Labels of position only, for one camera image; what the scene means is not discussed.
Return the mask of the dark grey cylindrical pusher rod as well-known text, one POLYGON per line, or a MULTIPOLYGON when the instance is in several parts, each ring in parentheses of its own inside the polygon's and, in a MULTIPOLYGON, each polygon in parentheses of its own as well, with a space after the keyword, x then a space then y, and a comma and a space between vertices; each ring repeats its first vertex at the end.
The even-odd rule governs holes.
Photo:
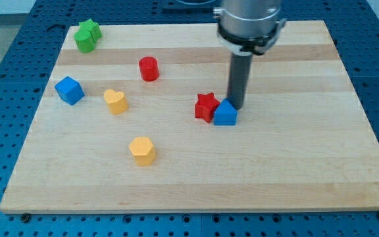
POLYGON ((240 110, 244 104, 252 57, 231 55, 226 98, 235 110, 240 110))

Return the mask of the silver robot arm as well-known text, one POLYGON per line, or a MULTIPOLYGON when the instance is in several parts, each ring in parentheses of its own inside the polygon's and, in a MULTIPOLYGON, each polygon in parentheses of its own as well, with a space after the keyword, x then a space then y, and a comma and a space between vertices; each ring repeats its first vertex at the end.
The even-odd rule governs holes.
POLYGON ((243 107, 252 58, 264 55, 278 41, 286 24, 281 0, 222 0, 213 9, 217 36, 231 52, 227 100, 243 107))

